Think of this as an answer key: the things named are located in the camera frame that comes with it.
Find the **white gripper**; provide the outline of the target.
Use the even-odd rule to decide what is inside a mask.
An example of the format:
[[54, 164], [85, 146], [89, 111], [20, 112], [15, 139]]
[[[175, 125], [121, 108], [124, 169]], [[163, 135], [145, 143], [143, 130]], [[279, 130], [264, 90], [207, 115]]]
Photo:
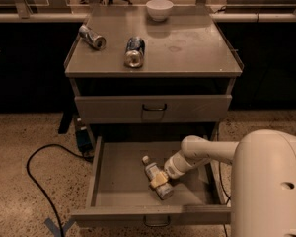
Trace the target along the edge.
[[150, 186], [156, 189], [164, 184], [166, 184], [171, 179], [178, 179], [190, 170], [195, 169], [200, 165], [199, 161], [189, 159], [184, 156], [183, 152], [180, 150], [171, 156], [164, 165], [164, 171], [160, 171], [156, 176], [150, 181]]

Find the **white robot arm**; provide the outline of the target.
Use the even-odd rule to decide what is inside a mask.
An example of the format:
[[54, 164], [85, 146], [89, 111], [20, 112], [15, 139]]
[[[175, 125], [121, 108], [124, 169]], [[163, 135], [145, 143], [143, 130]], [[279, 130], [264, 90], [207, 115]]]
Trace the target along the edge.
[[232, 166], [232, 237], [296, 237], [296, 136], [268, 129], [238, 142], [188, 136], [165, 167], [149, 176], [150, 186], [168, 198], [171, 179], [210, 160]]

